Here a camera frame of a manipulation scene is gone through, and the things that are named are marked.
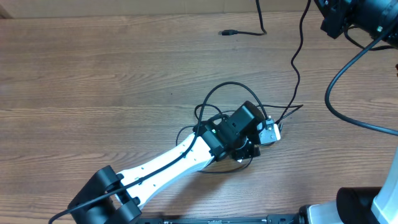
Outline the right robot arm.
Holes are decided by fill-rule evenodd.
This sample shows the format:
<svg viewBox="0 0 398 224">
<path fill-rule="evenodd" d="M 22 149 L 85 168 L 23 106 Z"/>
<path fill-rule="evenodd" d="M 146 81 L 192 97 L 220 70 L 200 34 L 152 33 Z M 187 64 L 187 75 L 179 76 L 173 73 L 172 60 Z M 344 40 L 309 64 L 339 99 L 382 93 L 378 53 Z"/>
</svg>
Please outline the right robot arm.
<svg viewBox="0 0 398 224">
<path fill-rule="evenodd" d="M 397 135 L 394 129 L 349 118 L 330 103 L 331 91 L 355 62 L 369 51 L 382 50 L 377 43 L 384 41 L 388 48 L 397 48 L 397 1 L 325 1 L 315 3 L 324 20 L 321 29 L 333 39 L 346 35 L 354 27 L 372 37 L 372 42 L 352 58 L 332 79 L 325 92 L 325 104 L 337 118 L 353 125 L 384 134 Z M 397 159 L 391 164 L 382 187 L 342 187 L 335 200 L 300 208 L 292 223 L 397 223 Z"/>
</svg>

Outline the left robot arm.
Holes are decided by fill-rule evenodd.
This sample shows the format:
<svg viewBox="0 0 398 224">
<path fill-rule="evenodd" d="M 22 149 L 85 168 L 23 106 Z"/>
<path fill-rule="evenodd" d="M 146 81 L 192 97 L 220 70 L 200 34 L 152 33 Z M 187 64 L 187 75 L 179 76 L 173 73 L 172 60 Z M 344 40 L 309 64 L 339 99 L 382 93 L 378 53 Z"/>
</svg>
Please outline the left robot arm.
<svg viewBox="0 0 398 224">
<path fill-rule="evenodd" d="M 76 223 L 137 223 L 141 210 L 156 194 L 179 178 L 223 160 L 237 149 L 253 150 L 249 135 L 265 120 L 251 102 L 232 115 L 218 114 L 194 127 L 173 149 L 141 166 L 116 173 L 97 171 L 70 202 Z"/>
</svg>

